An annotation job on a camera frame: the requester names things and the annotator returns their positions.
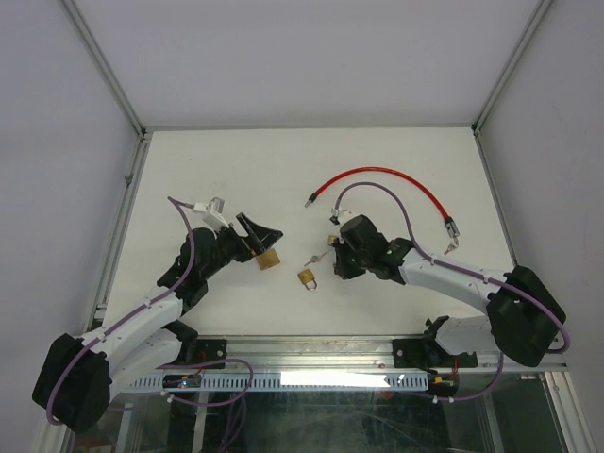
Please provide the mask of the large brass padlock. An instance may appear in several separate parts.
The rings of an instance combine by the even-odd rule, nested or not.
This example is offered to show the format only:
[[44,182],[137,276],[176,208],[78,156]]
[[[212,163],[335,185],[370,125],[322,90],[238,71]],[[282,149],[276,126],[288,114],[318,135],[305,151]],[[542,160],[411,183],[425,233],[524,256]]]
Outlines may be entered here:
[[280,258],[274,248],[256,256],[256,262],[262,271],[268,270],[280,264]]

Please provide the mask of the silver key bunch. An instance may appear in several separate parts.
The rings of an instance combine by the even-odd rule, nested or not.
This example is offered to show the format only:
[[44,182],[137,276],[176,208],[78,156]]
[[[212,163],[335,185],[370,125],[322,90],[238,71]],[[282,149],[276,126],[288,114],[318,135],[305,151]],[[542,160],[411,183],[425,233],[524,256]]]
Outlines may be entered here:
[[459,239],[453,238],[451,243],[447,246],[446,250],[444,251],[444,254],[447,255],[447,254],[455,251],[458,247],[459,247]]

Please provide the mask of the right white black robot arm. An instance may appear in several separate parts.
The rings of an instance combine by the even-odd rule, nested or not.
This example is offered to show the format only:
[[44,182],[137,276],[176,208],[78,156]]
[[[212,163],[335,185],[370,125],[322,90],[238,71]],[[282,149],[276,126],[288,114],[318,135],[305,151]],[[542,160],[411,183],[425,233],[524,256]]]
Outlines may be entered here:
[[454,355],[499,350],[521,365],[535,367],[552,353],[566,315],[528,267],[517,265],[509,272],[464,268],[421,251],[411,239],[387,240],[365,215],[343,211],[330,220],[339,229],[333,248],[334,273],[341,279],[371,273],[444,294],[478,311],[474,317],[444,315],[428,324],[422,353],[429,363],[443,365]]

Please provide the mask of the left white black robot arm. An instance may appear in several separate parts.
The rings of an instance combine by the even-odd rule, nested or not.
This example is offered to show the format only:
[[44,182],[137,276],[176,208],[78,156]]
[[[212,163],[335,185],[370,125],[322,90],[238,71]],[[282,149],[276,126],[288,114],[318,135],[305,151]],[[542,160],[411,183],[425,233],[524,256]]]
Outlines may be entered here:
[[188,227],[173,264],[138,307],[79,337],[64,333],[52,342],[32,391],[49,422],[83,433],[137,379],[163,365],[194,362],[197,332],[181,317],[207,294],[211,277],[263,254],[283,236],[244,213],[236,219],[244,235],[230,224]]

